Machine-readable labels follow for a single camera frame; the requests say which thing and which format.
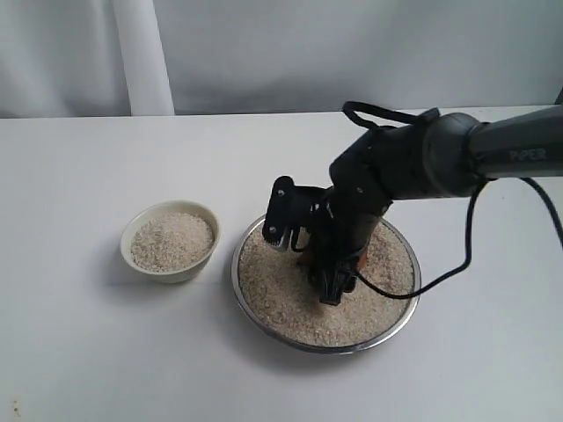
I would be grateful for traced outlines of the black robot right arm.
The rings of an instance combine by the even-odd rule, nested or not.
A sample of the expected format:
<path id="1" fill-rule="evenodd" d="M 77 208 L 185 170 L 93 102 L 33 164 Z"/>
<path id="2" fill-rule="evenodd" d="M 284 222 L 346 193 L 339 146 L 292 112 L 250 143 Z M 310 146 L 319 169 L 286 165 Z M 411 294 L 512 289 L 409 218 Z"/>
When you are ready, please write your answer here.
<path id="1" fill-rule="evenodd" d="M 325 304 L 339 304 L 362 279 L 370 237 L 394 201 L 475 201 L 499 178 L 536 186 L 538 178 L 562 173 L 560 106 L 493 123 L 356 101 L 342 111 L 364 133 L 331 163 L 331 186 L 297 186 L 279 177 L 262 228 L 273 247 L 308 258 L 309 282 Z"/>

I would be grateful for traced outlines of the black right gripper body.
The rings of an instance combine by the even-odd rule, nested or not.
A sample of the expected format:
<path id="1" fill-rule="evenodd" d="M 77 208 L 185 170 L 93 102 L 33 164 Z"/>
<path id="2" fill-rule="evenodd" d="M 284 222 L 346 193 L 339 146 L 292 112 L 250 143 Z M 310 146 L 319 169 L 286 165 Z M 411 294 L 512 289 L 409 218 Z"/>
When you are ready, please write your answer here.
<path id="1" fill-rule="evenodd" d="M 393 127 L 372 128 L 329 166 L 332 186 L 311 218 L 310 264 L 355 264 L 363 260 L 374 228 L 392 203 L 382 181 L 378 149 Z"/>

